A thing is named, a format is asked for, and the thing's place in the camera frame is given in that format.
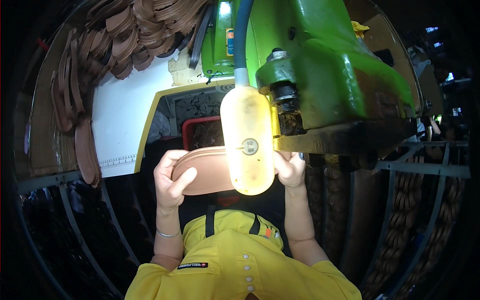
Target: measuring ruler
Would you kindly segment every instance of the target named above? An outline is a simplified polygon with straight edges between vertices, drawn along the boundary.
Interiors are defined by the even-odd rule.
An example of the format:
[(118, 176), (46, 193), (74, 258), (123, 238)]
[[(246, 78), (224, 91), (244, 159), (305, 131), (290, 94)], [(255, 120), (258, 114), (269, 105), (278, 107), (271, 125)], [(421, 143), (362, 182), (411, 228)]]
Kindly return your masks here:
[(131, 155), (119, 156), (116, 158), (105, 159), (105, 160), (99, 161), (98, 164), (102, 169), (115, 168), (119, 166), (134, 164), (136, 160), (137, 160), (137, 154), (131, 154)]

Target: bolt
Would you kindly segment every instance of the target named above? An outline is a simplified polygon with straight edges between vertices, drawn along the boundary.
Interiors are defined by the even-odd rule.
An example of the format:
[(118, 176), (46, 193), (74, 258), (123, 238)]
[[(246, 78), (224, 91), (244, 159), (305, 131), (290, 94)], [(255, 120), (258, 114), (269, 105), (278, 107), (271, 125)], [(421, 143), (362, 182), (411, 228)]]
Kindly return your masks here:
[(295, 38), (296, 30), (295, 27), (290, 27), (287, 32), (287, 36), (289, 40), (293, 40)]

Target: white board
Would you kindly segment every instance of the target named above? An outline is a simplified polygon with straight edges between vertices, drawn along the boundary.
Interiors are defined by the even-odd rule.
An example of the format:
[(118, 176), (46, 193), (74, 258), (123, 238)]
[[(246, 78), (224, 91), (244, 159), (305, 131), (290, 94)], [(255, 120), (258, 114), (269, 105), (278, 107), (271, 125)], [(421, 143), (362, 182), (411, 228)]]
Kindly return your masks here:
[[(155, 95), (172, 89), (172, 74), (168, 71), (168, 61), (172, 58), (178, 60), (179, 52), (168, 58), (155, 57), (146, 70), (139, 72), (133, 69), (124, 80), (118, 80), (109, 73), (95, 89), (92, 131), (103, 178), (135, 172), (137, 158), (141, 159), (143, 155), (144, 143), (141, 145), (141, 140), (145, 125), (151, 123), (151, 118), (148, 121), (149, 113), (155, 111), (158, 103), (158, 99), (154, 103)], [(192, 89), (197, 89), (198, 83), (207, 80), (202, 75), (195, 76), (191, 82), (196, 84), (184, 87), (191, 85)], [(216, 85), (217, 80), (214, 79), (212, 85)]]

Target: sticker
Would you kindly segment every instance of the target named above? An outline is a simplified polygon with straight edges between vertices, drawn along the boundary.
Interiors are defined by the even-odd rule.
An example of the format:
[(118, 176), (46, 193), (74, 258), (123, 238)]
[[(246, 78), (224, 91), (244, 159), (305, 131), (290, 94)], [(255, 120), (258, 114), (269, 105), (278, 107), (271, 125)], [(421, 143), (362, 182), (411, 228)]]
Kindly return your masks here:
[(242, 147), (237, 149), (242, 150), (246, 155), (254, 155), (258, 151), (258, 142), (254, 139), (246, 139), (241, 143)]
[(227, 32), (227, 56), (233, 56), (233, 28), (225, 29)]
[(186, 268), (207, 268), (208, 263), (189, 263), (189, 264), (181, 264), (177, 267), (177, 269), (186, 269)]

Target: hand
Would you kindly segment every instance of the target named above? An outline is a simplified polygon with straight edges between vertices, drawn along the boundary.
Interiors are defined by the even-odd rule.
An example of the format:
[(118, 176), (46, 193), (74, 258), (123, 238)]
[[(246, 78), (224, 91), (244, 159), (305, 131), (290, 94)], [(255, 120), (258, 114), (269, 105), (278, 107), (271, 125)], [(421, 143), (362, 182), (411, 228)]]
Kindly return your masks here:
[(285, 159), (278, 151), (274, 153), (275, 173), (285, 187), (296, 188), (305, 184), (305, 161), (301, 160), (298, 152), (285, 152), (289, 159)]
[(183, 203), (183, 190), (195, 179), (197, 170), (186, 170), (176, 182), (172, 181), (173, 168), (178, 160), (187, 154), (186, 150), (168, 150), (155, 167), (156, 205), (157, 209), (168, 212)]

